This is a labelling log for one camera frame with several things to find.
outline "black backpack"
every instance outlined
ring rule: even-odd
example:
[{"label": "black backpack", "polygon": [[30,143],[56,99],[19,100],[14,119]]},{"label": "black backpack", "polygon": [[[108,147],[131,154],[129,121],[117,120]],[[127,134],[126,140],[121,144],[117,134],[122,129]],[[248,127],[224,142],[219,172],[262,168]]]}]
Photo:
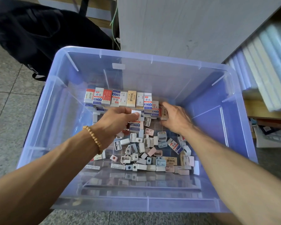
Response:
[{"label": "black backpack", "polygon": [[45,81],[60,48],[73,45],[112,49],[112,40],[76,12],[20,0],[0,0],[0,45],[30,68],[34,79]]}]

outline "beaded bracelet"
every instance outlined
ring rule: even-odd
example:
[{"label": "beaded bracelet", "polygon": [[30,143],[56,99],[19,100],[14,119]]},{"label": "beaded bracelet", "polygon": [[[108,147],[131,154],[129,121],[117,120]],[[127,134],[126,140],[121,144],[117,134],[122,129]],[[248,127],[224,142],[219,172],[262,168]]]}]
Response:
[{"label": "beaded bracelet", "polygon": [[98,140],[98,138],[95,136],[95,134],[92,132],[92,130],[90,129],[90,127],[86,125],[86,126],[83,126],[82,129],[86,129],[86,130],[90,133],[90,135],[93,137],[95,143],[99,146],[99,149],[101,149],[102,144],[100,143],[100,141]]}]

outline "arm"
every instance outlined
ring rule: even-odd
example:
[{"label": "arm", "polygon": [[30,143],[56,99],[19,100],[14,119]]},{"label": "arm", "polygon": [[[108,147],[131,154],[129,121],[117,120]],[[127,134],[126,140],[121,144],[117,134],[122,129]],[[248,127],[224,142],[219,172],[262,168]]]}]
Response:
[{"label": "arm", "polygon": [[[106,148],[129,121],[137,118],[138,113],[131,114],[129,108],[111,108],[92,131]],[[87,130],[82,130],[41,158],[0,178],[0,224],[40,223],[65,187],[97,153],[97,144]]]},{"label": "arm", "polygon": [[281,224],[281,180],[195,127],[184,109],[163,103],[161,123],[183,135],[195,150],[225,205],[243,224]]}]

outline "wire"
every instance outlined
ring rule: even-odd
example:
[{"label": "wire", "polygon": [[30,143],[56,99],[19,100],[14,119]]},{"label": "wire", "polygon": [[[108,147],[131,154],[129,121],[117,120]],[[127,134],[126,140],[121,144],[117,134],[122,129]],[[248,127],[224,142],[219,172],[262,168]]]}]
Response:
[{"label": "wire", "polygon": [[113,22],[114,22],[114,19],[116,17],[116,12],[118,11],[118,3],[116,3],[116,11],[114,12],[114,15],[113,15],[113,19],[112,21],[110,22],[110,25],[111,25],[111,33],[112,33],[112,38],[114,40],[114,42],[116,43],[116,45],[118,46],[118,48],[121,50],[119,44],[117,43],[116,39],[114,38],[114,35],[113,35]]}]

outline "plastic storage bin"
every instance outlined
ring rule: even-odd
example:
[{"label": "plastic storage bin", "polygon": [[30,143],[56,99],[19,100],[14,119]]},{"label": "plastic storage bin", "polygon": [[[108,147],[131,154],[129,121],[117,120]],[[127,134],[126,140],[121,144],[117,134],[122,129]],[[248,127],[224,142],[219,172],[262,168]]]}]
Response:
[{"label": "plastic storage bin", "polygon": [[[204,132],[257,162],[237,74],[229,66],[69,46],[55,55],[18,168],[52,150],[83,125],[92,124],[92,113],[84,106],[90,85],[151,92],[153,100],[183,106]],[[154,125],[156,130],[165,130]],[[168,136],[176,139],[172,132]],[[200,175],[110,168],[109,155],[124,150],[116,153],[111,146],[106,159],[90,162],[102,169],[83,169],[53,208],[228,212],[201,163]]]}]

